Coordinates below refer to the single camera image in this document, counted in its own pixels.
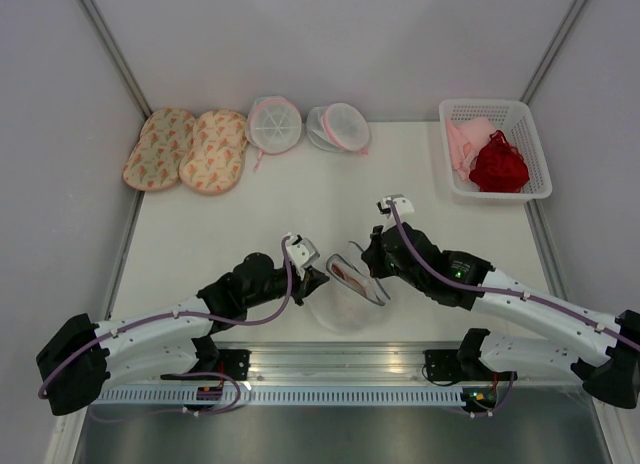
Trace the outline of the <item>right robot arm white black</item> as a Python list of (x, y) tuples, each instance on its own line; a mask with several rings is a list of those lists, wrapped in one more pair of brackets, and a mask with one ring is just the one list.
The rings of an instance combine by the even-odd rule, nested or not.
[(559, 373), (592, 397), (622, 409), (639, 401), (639, 315), (618, 316), (539, 296), (488, 261), (441, 251), (408, 223), (373, 228), (362, 254), (370, 275), (402, 279), (440, 305), (493, 315), (536, 333), (534, 339), (472, 328), (456, 355), (459, 372)]

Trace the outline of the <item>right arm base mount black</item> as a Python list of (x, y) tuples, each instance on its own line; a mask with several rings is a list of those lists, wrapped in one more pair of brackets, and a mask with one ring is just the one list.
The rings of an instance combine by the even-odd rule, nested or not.
[(463, 370), (453, 349), (430, 349), (423, 352), (423, 377), (431, 384), (448, 387), (463, 382), (472, 382), (474, 377)]

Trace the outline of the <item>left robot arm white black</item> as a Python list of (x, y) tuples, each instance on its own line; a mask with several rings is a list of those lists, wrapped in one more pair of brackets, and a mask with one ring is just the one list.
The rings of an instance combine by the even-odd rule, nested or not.
[(55, 416), (92, 404), (101, 393), (144, 378), (206, 380), (218, 368), (213, 335), (234, 326), (251, 327), (250, 309), (272, 301), (303, 305), (328, 283), (310, 264), (282, 267), (252, 253), (195, 295), (145, 317), (92, 321), (69, 318), (36, 356), (39, 398)]

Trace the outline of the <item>white mesh bag blue zipper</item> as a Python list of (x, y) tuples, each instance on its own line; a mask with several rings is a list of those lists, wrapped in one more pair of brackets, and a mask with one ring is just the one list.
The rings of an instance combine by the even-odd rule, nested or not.
[[(389, 318), (391, 297), (378, 279), (369, 276), (361, 259), (363, 251), (360, 244), (349, 241), (341, 252), (329, 256), (324, 269), (329, 282), (305, 302), (319, 324), (332, 332), (353, 334), (382, 324)], [(369, 281), (370, 297), (357, 294), (331, 274), (330, 265), (338, 262), (356, 269)]]

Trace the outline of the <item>pink satin bra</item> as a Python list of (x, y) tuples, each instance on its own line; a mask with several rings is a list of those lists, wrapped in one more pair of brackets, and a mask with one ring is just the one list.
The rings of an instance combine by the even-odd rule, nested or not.
[(349, 287), (352, 291), (363, 297), (371, 296), (371, 288), (369, 281), (360, 274), (356, 269), (341, 262), (331, 264), (331, 274), (340, 282)]

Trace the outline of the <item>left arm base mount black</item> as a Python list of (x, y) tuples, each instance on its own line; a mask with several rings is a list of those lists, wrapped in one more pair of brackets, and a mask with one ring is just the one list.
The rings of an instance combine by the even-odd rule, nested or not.
[(251, 353), (247, 349), (222, 349), (213, 347), (204, 352), (196, 352), (196, 363), (181, 374), (164, 374), (166, 381), (220, 380), (220, 374), (236, 381), (244, 381), (248, 376)]

